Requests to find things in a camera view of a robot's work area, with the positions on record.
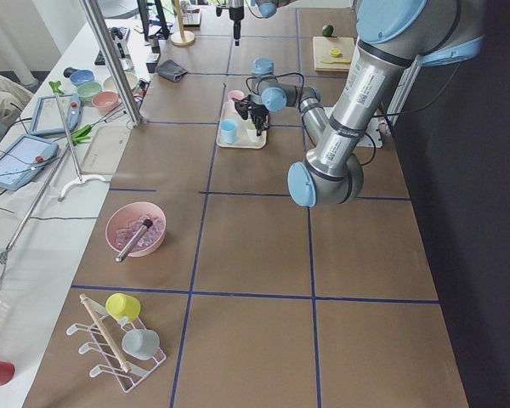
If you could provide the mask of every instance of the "yellow cup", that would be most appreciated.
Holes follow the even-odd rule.
[[[133,321],[139,316],[142,306],[136,297],[114,293],[105,301],[105,309],[117,321],[125,316],[128,317],[128,321]]]

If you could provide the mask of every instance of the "table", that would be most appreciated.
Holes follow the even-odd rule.
[[[289,166],[312,147],[295,110],[271,117],[261,150],[215,145],[225,95],[245,89],[258,56],[334,104],[343,74],[313,71],[311,37],[325,23],[354,36],[353,12],[247,14],[239,48],[228,19],[202,12],[195,45],[162,48],[190,74],[151,81],[148,122],[130,135],[23,406],[467,406],[393,141],[365,167],[358,200],[314,209],[287,194]],[[167,236],[117,264],[105,224],[133,201],[163,208]],[[81,293],[114,292],[140,300],[168,356],[130,394],[89,378],[99,356],[65,335],[90,323]]]
[[[136,20],[113,20],[110,25],[133,26]],[[143,36],[131,30],[129,45],[135,72],[139,77],[149,80],[145,68],[145,59],[150,53],[144,45]],[[62,75],[68,66],[88,68],[95,79],[103,82],[110,73],[105,66],[95,66],[94,57],[98,45],[88,25],[85,25],[73,40],[71,46],[62,55],[49,76],[38,89],[35,97],[24,109],[21,117],[31,116],[40,96],[51,94],[47,81],[61,80],[66,93],[75,92],[75,87]],[[96,122],[101,114],[96,108],[83,107],[80,126]],[[108,127],[122,132],[128,118],[119,117]],[[21,125],[12,127],[0,144],[2,149],[9,146],[25,132]],[[59,142],[61,149],[65,141]],[[86,154],[88,144],[76,147],[80,158]],[[0,210],[0,252],[16,230],[20,220],[30,206],[33,197],[47,177],[45,169],[32,183],[15,192],[7,192],[0,197],[0,207],[15,212],[11,214]],[[109,185],[90,182],[68,192],[65,200],[57,202],[60,190],[68,181],[76,177],[70,157],[65,159],[55,175],[45,196],[33,214],[40,218],[80,218],[49,219],[29,221],[13,251],[9,254],[8,271],[0,291],[0,298],[12,306],[8,319],[0,333],[0,360],[12,361],[16,367],[14,379],[0,388],[0,406],[21,406],[34,380],[37,368],[43,357],[60,307],[65,300],[73,275],[83,254],[83,250],[98,217]]]

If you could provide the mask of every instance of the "wooden rolling pin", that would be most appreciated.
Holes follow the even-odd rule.
[[[79,298],[82,301],[83,306],[85,306],[85,309],[89,313],[89,315],[93,318],[94,324],[99,328],[100,333],[104,337],[104,340],[108,343],[110,346],[111,352],[113,355],[116,356],[117,361],[119,361],[119,364],[121,365],[121,369],[125,372],[129,372],[131,370],[130,363],[125,359],[125,354],[122,353],[121,349],[117,346],[116,341],[111,336],[110,332],[108,331],[108,328],[104,326],[104,323],[102,323],[102,320],[98,317],[96,312],[93,309],[93,305],[90,302],[90,298],[85,295],[85,293],[82,293],[79,295]]]

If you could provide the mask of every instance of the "pink small bowl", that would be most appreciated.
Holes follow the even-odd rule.
[[[227,100],[228,100],[229,102],[233,102],[233,100],[232,100],[233,98],[234,98],[234,99],[238,99],[238,100],[242,100],[242,99],[244,99],[244,96],[245,96],[245,95],[244,95],[244,93],[243,93],[241,90],[239,90],[239,89],[234,89],[234,90],[229,91],[229,92],[227,93]]]
[[[93,106],[102,113],[108,113],[119,105],[119,95],[111,91],[99,92],[93,96]]]
[[[125,207],[119,208],[110,217],[108,224],[105,226],[105,240],[108,241],[110,247],[112,247],[117,252],[120,252],[121,250],[115,247],[116,232],[121,228],[127,228],[130,221],[138,219],[145,214],[150,215],[153,218],[160,218],[164,223],[164,230],[162,231],[161,236],[159,236],[159,238],[150,246],[138,251],[136,251],[136,248],[134,248],[134,250],[130,252],[128,256],[143,257],[144,255],[154,252],[164,241],[164,235],[167,232],[167,218],[164,215],[164,212],[158,206],[146,201],[127,204]]]

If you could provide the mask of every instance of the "dark wall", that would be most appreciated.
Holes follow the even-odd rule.
[[[405,110],[454,68],[422,69]],[[509,408],[510,1],[487,2],[481,55],[395,133],[469,404]]]

